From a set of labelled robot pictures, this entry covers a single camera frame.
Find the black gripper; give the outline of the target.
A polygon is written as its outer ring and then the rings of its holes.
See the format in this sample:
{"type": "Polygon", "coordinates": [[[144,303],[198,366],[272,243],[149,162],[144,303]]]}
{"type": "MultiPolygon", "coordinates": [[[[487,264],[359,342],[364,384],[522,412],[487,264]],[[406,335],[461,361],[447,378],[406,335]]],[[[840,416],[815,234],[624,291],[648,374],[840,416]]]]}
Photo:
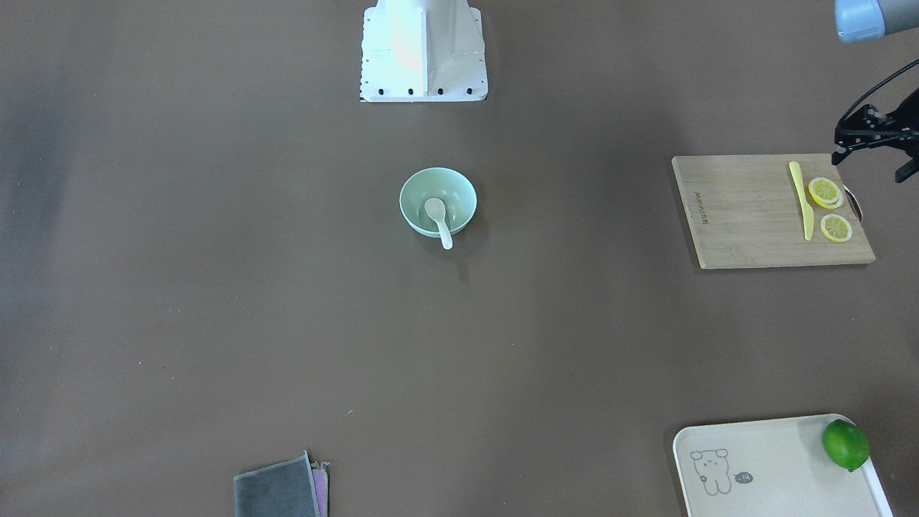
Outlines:
{"type": "Polygon", "coordinates": [[[902,183],[918,170],[918,108],[916,103],[902,103],[883,114],[871,104],[863,105],[837,122],[834,131],[836,151],[831,164],[838,166],[850,154],[863,149],[890,147],[905,152],[909,160],[894,172],[894,181],[902,183]]]}

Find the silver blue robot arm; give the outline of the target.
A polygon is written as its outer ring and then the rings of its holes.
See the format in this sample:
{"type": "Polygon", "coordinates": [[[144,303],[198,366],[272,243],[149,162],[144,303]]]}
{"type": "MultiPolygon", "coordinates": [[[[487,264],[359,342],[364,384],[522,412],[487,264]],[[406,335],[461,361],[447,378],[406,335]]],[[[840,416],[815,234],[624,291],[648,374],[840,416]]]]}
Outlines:
{"type": "MultiPolygon", "coordinates": [[[[834,16],[838,38],[843,43],[854,44],[915,29],[918,4],[916,1],[836,1],[834,16]]],[[[877,90],[916,66],[915,60],[887,76],[860,95],[841,115],[834,129],[833,166],[839,166],[856,151],[889,147],[908,157],[894,172],[896,183],[903,183],[917,174],[918,91],[910,93],[889,113],[866,102],[877,90]]]]}

